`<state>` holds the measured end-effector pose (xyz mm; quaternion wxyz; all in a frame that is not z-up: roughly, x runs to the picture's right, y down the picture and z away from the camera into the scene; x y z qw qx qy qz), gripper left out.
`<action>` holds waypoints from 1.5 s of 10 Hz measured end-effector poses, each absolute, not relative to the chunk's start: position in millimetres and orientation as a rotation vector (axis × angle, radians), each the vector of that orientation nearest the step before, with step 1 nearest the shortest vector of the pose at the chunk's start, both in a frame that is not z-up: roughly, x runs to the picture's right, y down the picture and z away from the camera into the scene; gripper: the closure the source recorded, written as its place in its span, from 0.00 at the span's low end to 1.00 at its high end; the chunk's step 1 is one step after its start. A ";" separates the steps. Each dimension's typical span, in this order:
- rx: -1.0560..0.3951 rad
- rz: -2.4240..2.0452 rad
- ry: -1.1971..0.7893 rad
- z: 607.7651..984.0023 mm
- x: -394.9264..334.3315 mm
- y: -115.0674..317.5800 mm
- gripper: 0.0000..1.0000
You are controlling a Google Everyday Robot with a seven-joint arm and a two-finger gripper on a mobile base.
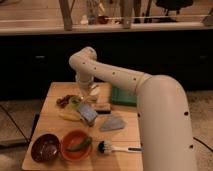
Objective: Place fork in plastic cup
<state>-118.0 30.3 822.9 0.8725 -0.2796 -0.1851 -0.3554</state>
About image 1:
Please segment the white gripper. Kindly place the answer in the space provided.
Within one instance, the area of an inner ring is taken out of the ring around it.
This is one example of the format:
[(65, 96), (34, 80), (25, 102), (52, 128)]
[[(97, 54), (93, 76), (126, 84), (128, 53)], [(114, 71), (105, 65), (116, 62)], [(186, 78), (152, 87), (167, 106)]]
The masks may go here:
[(83, 95), (88, 95), (91, 90), (91, 86), (94, 83), (94, 77), (90, 75), (77, 74), (76, 83), (78, 84), (81, 93)]

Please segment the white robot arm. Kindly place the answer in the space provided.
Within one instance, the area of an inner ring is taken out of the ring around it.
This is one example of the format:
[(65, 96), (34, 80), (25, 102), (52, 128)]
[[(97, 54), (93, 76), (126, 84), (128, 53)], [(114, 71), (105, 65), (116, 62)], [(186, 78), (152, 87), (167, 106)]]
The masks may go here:
[(69, 65), (85, 94), (98, 78), (136, 95), (143, 171), (197, 171), (188, 100), (177, 80), (100, 63), (91, 47), (74, 53)]

